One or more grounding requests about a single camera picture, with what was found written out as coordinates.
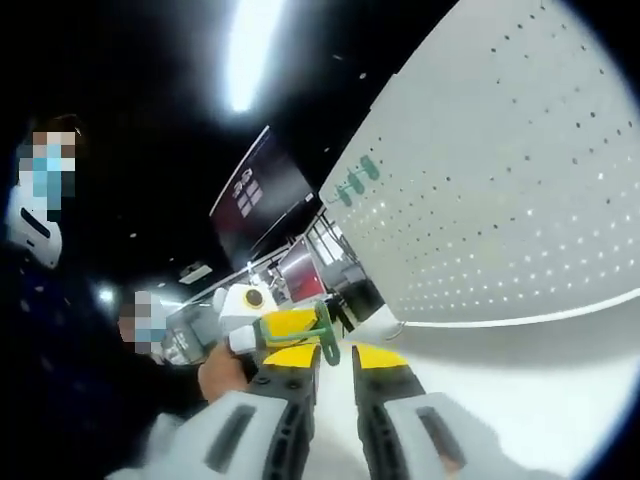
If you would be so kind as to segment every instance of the pegboard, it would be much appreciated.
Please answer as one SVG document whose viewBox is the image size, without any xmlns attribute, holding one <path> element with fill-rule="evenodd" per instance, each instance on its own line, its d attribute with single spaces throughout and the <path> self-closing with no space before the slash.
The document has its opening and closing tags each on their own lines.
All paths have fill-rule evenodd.
<svg viewBox="0 0 640 480">
<path fill-rule="evenodd" d="M 638 104 L 562 2 L 459 2 L 321 198 L 400 321 L 532 317 L 640 287 Z"/>
</svg>

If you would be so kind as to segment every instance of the dark background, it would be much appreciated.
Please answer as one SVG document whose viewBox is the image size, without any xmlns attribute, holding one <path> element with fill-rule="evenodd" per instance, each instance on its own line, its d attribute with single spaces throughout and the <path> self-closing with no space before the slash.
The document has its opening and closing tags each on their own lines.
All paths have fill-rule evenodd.
<svg viewBox="0 0 640 480">
<path fill-rule="evenodd" d="M 64 263 L 136 288 L 180 289 L 179 272 L 197 260 L 212 277 L 231 273 L 208 213 L 263 127 L 319 188 L 453 3 L 287 1 L 270 73 L 243 115 L 224 107 L 221 88 L 232 1 L 17 5 L 11 100 L 42 116 L 76 113 L 89 139 L 76 197 L 63 203 Z"/>
</svg>

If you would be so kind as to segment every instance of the green object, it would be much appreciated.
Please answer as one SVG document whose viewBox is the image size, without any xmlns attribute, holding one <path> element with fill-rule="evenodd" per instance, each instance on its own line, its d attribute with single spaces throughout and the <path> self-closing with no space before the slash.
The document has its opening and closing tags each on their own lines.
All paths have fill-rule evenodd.
<svg viewBox="0 0 640 480">
<path fill-rule="evenodd" d="M 378 180 L 380 178 L 380 170 L 378 170 L 376 164 L 373 163 L 373 160 L 369 158 L 369 155 L 360 157 L 360 165 L 362 165 L 362 169 L 369 176 L 369 179 Z"/>
<path fill-rule="evenodd" d="M 358 176 L 351 170 L 349 170 L 349 175 L 347 175 L 347 182 L 349 182 L 351 188 L 353 188 L 358 195 L 362 195 L 364 193 L 364 185 Z"/>
<path fill-rule="evenodd" d="M 305 338 L 320 337 L 320 346 L 322 347 L 322 353 L 329 365 L 335 367 L 340 363 L 340 350 L 338 349 L 338 342 L 336 336 L 333 333 L 333 327 L 331 326 L 331 315 L 324 302 L 316 302 L 314 308 L 316 312 L 316 325 L 313 330 L 307 330 L 306 332 L 291 333 L 283 337 L 276 337 L 271 335 L 269 326 L 264 319 L 260 320 L 260 330 L 265 340 L 273 343 L 290 342 L 292 340 L 304 340 Z"/>
<path fill-rule="evenodd" d="M 338 191 L 338 198 L 342 200 L 342 203 L 344 203 L 345 207 L 350 207 L 353 205 L 353 201 L 351 200 L 351 197 L 349 196 L 349 194 L 346 192 L 344 188 L 336 187 L 336 190 Z"/>
</svg>

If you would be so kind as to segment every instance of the white table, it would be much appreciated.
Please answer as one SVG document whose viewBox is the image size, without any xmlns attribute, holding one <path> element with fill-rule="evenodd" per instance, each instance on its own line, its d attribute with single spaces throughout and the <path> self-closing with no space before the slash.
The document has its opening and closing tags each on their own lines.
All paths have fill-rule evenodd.
<svg viewBox="0 0 640 480">
<path fill-rule="evenodd" d="M 597 460 L 637 393 L 640 299 L 544 324 L 405 327 L 384 306 L 320 369 L 316 436 L 305 480 L 369 478 L 357 435 L 349 341 L 402 353 L 427 392 L 443 392 L 490 426 L 527 469 L 575 477 Z"/>
</svg>

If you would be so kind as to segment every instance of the green hook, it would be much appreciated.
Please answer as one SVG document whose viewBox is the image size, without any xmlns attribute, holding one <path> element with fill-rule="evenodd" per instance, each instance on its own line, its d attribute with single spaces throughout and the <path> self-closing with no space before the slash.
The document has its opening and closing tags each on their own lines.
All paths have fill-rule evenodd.
<svg viewBox="0 0 640 480">
<path fill-rule="evenodd" d="M 315 305 L 316 324 L 313 330 L 306 332 L 296 332 L 282 337 L 276 337 L 271 335 L 269 325 L 264 319 L 260 319 L 260 330 L 265 340 L 273 343 L 290 342 L 292 340 L 304 340 L 311 337 L 320 337 L 320 346 L 322 347 L 322 353 L 329 365 L 335 367 L 340 363 L 340 349 L 338 348 L 338 342 L 336 341 L 335 333 L 331 325 L 331 315 L 324 302 L 316 302 Z"/>
</svg>

